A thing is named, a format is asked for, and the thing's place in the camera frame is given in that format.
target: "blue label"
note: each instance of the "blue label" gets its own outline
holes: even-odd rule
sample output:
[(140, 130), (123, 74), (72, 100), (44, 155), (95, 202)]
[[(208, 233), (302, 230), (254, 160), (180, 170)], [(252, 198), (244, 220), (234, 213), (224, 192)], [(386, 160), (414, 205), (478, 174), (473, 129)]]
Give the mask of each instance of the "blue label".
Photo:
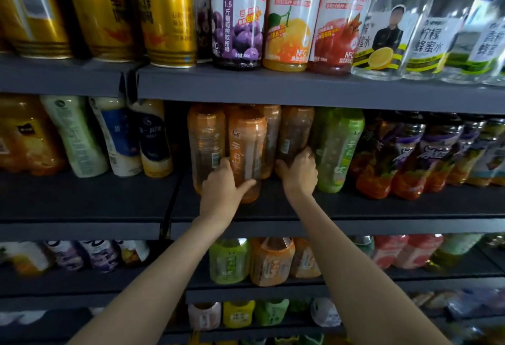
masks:
[(136, 112), (142, 153), (153, 162), (161, 162), (170, 157), (165, 122), (159, 116)]
[(124, 156), (139, 155), (138, 138), (132, 128), (133, 120), (128, 108), (102, 111), (116, 151)]

